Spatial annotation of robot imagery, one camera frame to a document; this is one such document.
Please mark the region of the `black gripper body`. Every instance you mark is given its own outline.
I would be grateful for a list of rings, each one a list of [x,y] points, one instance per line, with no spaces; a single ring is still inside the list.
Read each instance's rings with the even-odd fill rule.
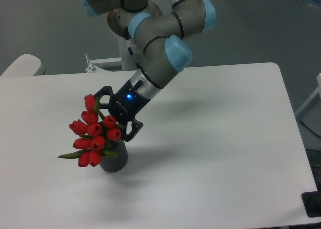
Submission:
[[[116,94],[110,96],[108,111],[119,123],[132,121],[136,114],[150,101],[138,89],[143,86],[139,80],[134,86],[128,80]]]

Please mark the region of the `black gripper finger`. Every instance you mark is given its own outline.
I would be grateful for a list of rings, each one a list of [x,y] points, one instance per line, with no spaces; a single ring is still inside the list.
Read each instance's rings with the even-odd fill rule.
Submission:
[[[131,131],[129,134],[127,134],[127,129],[128,129],[128,123],[131,122]],[[131,121],[125,122],[122,124],[122,129],[121,129],[121,139],[124,140],[125,142],[131,141],[137,133],[141,130],[141,128],[144,126],[144,124],[136,119],[133,119]]]
[[[94,104],[94,107],[93,107],[93,111],[99,111],[100,109],[107,109],[108,111],[112,111],[115,108],[115,94],[114,94],[111,86],[102,87],[93,96],[95,98],[95,104]],[[100,102],[100,99],[103,96],[109,96],[110,97],[108,103],[101,103]]]

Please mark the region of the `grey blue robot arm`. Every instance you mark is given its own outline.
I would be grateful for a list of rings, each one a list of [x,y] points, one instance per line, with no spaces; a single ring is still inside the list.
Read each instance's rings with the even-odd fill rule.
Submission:
[[[210,0],[169,0],[172,12],[155,17],[147,11],[149,0],[81,1],[91,16],[120,9],[120,22],[143,53],[143,64],[118,92],[105,86],[96,93],[110,96],[102,108],[122,125],[122,140],[130,141],[143,127],[136,114],[192,60],[184,38],[212,28],[216,9]]]

